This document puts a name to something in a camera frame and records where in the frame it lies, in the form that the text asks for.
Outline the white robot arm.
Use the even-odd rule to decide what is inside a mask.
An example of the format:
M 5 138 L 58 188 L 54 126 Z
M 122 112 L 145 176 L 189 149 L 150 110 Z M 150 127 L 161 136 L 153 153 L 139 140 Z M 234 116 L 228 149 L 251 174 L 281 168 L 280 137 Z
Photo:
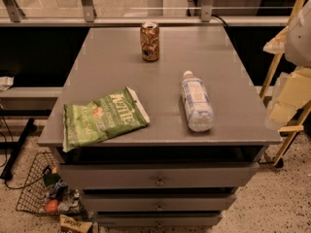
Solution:
M 311 100 L 311 1 L 263 50 L 282 53 L 296 66 L 290 74 L 282 73 L 277 79 L 267 107 L 265 126 L 278 130 Z

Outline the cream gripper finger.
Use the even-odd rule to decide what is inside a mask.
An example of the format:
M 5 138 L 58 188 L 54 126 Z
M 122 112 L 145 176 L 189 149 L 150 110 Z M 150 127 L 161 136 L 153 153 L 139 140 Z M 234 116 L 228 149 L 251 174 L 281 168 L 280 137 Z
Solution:
M 282 73 L 267 105 L 265 126 L 278 130 L 285 126 L 311 100 L 311 69 L 298 66 L 290 74 Z
M 274 38 L 264 45 L 263 50 L 272 54 L 284 53 L 288 29 L 288 26 L 283 28 Z

